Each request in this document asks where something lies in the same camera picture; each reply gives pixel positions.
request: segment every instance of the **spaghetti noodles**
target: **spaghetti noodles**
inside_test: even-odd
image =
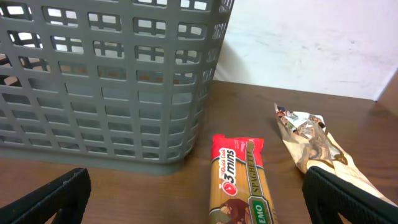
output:
[[[213,136],[211,224],[277,224],[262,166],[263,139]]]

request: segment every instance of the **spaghetti package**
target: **spaghetti package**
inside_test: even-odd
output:
[[[282,140],[296,166],[303,173],[306,173],[311,166],[318,166],[395,205],[370,183],[355,166],[353,158],[326,131],[322,116],[306,112],[290,112],[276,104],[275,112]]]
[[[262,166],[263,139],[213,136],[210,224],[277,223]]]

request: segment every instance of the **brand logo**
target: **brand logo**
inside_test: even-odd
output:
[[[230,196],[235,196],[238,193],[238,190],[235,187],[235,185],[229,183],[228,181],[224,181],[223,184],[221,185],[221,188],[226,194]]]
[[[230,196],[235,196],[238,192],[236,184],[236,153],[232,149],[221,148],[220,159],[218,160],[219,165],[219,178],[223,179],[223,184],[220,188]]]

